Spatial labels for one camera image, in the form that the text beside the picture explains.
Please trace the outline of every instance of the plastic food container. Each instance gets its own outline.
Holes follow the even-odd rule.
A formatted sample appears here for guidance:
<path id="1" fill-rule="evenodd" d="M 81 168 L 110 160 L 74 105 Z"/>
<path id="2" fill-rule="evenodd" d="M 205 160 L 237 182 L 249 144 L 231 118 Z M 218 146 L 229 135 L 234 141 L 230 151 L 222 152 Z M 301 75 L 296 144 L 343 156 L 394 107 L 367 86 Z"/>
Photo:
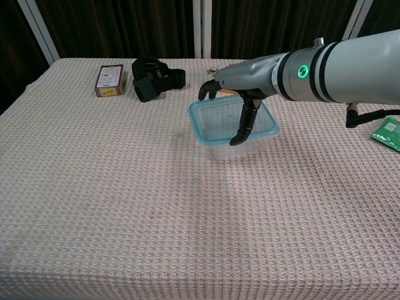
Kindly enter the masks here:
<path id="1" fill-rule="evenodd" d="M 197 140 L 204 146 L 206 156 L 224 159 L 265 149 L 268 138 L 279 132 L 279 126 L 262 102 L 252 133 L 246 142 L 230 146 L 229 141 L 239 129 L 243 100 L 227 96 L 197 101 L 190 105 L 189 116 Z"/>

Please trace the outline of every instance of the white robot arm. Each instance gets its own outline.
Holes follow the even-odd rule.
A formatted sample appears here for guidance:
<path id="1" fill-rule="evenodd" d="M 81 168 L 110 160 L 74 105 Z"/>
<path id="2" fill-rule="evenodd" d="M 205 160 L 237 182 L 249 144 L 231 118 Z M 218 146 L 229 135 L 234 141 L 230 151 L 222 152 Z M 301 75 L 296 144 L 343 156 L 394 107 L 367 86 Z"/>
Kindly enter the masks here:
<path id="1" fill-rule="evenodd" d="M 400 114 L 380 110 L 358 115 L 358 103 L 400 104 L 400 30 L 264 56 L 219 70 L 205 82 L 199 100 L 232 89 L 244 99 L 237 135 L 230 145 L 251 133 L 261 100 L 279 94 L 290 101 L 347 103 L 346 127 Z"/>

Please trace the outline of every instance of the brown box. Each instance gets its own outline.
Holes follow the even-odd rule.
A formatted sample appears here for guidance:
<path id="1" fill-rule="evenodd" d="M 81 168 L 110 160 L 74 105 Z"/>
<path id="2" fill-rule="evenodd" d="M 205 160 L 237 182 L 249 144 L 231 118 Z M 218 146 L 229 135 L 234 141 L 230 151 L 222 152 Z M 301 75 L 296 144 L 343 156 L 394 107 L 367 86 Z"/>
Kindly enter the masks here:
<path id="1" fill-rule="evenodd" d="M 124 94 L 126 74 L 123 64 L 101 66 L 94 90 L 97 97 L 119 96 Z"/>

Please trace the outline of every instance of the table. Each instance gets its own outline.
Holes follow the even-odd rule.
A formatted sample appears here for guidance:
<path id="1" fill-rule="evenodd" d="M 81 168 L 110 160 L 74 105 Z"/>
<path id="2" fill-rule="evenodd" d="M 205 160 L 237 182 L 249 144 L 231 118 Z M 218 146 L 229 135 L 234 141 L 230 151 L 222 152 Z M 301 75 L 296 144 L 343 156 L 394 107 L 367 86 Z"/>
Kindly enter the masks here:
<path id="1" fill-rule="evenodd" d="M 139 102 L 132 59 L 55 62 L 0 117 L 0 297 L 400 299 L 399 154 L 346 106 L 266 103 L 265 151 L 206 159 L 187 114 L 206 70 Z M 102 64 L 123 96 L 97 98 Z M 360 105 L 362 112 L 382 106 Z"/>

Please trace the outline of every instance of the green packaging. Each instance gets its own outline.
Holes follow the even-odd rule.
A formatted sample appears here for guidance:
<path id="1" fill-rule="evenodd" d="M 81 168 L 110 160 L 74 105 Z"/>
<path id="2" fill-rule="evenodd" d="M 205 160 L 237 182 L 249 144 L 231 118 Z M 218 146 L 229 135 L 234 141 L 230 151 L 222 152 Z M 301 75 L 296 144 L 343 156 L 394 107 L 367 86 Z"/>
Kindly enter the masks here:
<path id="1" fill-rule="evenodd" d="M 393 117 L 387 117 L 381 127 L 372 133 L 371 137 L 400 151 L 400 122 Z"/>

